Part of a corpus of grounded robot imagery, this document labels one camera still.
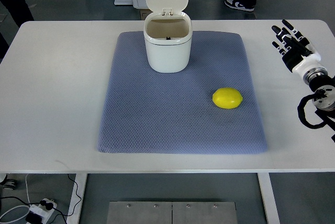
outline lemon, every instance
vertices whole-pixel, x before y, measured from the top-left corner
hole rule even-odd
[[[243,97],[237,89],[225,87],[214,92],[212,100],[220,108],[234,109],[240,105]]]

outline metal plate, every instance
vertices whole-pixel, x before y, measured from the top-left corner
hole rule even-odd
[[[171,224],[172,203],[111,201],[107,224]]]
[[[234,202],[111,201],[107,224],[237,224]]]
[[[173,224],[237,224],[234,202],[174,202]]]

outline sneaker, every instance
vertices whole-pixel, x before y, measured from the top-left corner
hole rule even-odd
[[[247,12],[253,12],[255,9],[255,6],[246,7],[242,3],[239,2],[239,0],[225,0],[225,5],[229,8],[238,9],[242,11]]]

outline lid hinge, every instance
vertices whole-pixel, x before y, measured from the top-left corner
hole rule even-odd
[[[165,16],[166,14],[168,14],[169,16],[172,16],[172,9],[171,8],[164,8],[163,12],[162,12],[162,16]]]

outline power strip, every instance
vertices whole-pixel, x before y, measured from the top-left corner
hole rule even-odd
[[[56,207],[57,204],[53,200],[46,198],[38,206],[31,205],[30,212],[26,217],[26,224],[46,224]]]

